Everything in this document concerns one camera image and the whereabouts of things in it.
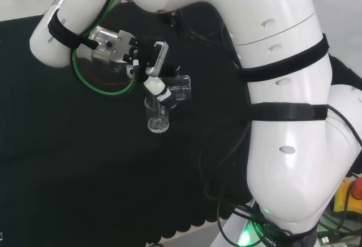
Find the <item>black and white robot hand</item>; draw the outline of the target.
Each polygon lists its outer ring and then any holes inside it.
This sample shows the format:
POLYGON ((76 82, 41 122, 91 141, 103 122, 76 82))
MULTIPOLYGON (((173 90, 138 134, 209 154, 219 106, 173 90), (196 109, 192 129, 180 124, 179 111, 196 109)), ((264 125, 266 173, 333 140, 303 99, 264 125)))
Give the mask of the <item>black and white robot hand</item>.
POLYGON ((171 63, 164 64, 162 68, 157 71, 154 67, 145 67, 143 82, 145 88, 154 99, 167 109, 173 108, 176 105, 176 100, 169 86, 167 86, 161 78, 176 77, 179 74, 179 69, 179 66, 171 63))

